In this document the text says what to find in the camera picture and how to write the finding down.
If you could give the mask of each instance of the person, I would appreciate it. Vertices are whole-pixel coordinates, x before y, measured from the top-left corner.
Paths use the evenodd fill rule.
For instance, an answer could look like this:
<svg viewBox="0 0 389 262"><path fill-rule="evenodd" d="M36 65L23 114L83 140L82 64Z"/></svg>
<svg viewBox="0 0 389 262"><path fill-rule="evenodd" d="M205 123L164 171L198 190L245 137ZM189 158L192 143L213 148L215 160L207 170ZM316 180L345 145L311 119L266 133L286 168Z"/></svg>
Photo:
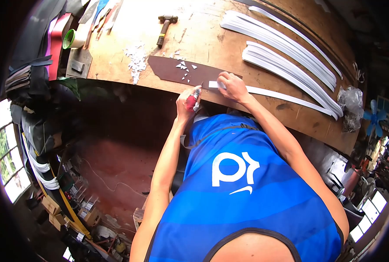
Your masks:
<svg viewBox="0 0 389 262"><path fill-rule="evenodd" d="M292 134L234 74L219 88L254 116L218 114L193 123L184 181L172 201L187 97L152 177L130 262L334 261L349 234L338 199Z"/></svg>

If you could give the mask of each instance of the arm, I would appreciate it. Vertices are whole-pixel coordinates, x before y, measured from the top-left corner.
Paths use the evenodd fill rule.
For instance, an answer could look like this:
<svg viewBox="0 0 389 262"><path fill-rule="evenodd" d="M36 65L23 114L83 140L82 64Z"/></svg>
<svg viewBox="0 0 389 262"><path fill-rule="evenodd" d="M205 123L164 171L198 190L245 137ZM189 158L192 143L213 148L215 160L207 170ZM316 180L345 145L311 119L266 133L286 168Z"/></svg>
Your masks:
<svg viewBox="0 0 389 262"><path fill-rule="evenodd" d="M177 117L155 166L144 218L133 238L130 262L140 262L145 259L155 229L170 203L169 194L180 152L180 135L194 115L186 110L186 99L197 88L199 87L185 90L176 101Z"/></svg>
<svg viewBox="0 0 389 262"><path fill-rule="evenodd" d="M219 88L224 97L235 100L249 110L260 126L269 136L281 156L292 169L321 197L333 219L344 234L344 241L349 235L349 222L342 204L328 189L321 176L306 157L301 146L284 125L265 109L245 87L244 81L234 74L222 72L219 74L226 90Z"/></svg>

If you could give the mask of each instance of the window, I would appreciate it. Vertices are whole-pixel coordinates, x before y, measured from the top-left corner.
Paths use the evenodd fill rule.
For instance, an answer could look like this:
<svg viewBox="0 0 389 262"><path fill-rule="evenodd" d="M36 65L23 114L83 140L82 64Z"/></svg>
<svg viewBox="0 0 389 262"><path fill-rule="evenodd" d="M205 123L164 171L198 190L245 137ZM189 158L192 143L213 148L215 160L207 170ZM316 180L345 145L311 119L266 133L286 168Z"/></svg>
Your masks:
<svg viewBox="0 0 389 262"><path fill-rule="evenodd" d="M75 259L72 257L71 252L69 251L69 247L65 249L65 253L63 255L63 258L65 258L68 261L74 262Z"/></svg>
<svg viewBox="0 0 389 262"><path fill-rule="evenodd" d="M0 176L1 183L12 203L30 186L14 134L10 105L7 99L0 102Z"/></svg>
<svg viewBox="0 0 389 262"><path fill-rule="evenodd" d="M385 97L378 96L377 97L377 111L385 110L386 112L386 119L384 121L381 121L381 127L385 131L389 132L389 99L386 99Z"/></svg>
<svg viewBox="0 0 389 262"><path fill-rule="evenodd" d="M366 214L360 221L359 225L350 232L354 242L357 242L363 234L366 233L370 226L375 222L385 205L386 200L379 191L375 193L375 196L373 196L372 199L366 200L360 208L360 211L364 211Z"/></svg>

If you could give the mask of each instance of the cardboard box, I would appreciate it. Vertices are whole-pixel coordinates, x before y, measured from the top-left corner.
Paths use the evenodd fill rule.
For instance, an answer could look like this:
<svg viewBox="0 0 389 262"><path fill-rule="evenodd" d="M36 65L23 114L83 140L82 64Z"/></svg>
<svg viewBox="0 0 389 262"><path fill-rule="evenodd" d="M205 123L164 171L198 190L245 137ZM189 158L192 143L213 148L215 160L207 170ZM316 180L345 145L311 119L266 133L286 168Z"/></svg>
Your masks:
<svg viewBox="0 0 389 262"><path fill-rule="evenodd" d="M54 225L55 228L59 231L61 231L61 226L66 223L65 219L63 218L63 216L61 214L58 214L58 215L49 214L49 222L52 225Z"/></svg>
<svg viewBox="0 0 389 262"><path fill-rule="evenodd" d="M91 212L82 209L78 212L78 216L81 217L89 226L93 226L101 219L101 214L97 208L93 208Z"/></svg>
<svg viewBox="0 0 389 262"><path fill-rule="evenodd" d="M46 210L52 215L57 215L61 212L60 206L55 201L53 201L53 199L50 198L49 196L48 197L44 196L41 203L46 208Z"/></svg>

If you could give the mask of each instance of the blue fan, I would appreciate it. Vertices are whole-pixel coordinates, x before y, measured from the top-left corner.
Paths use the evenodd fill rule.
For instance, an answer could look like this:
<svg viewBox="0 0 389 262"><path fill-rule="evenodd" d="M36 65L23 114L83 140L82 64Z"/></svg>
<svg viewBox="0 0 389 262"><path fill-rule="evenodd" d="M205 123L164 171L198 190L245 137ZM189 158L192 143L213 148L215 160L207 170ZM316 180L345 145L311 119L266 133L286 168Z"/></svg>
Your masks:
<svg viewBox="0 0 389 262"><path fill-rule="evenodd" d="M379 125L379 121L385 120L386 119L386 111L385 110L380 110L379 113L377 112L377 102L376 100L370 101L370 108L372 109L372 112L365 111L363 114L363 119L370 120L370 124L366 129L366 134L370 136L372 133L373 127L375 127L375 133L376 136L382 137L382 128Z"/></svg>

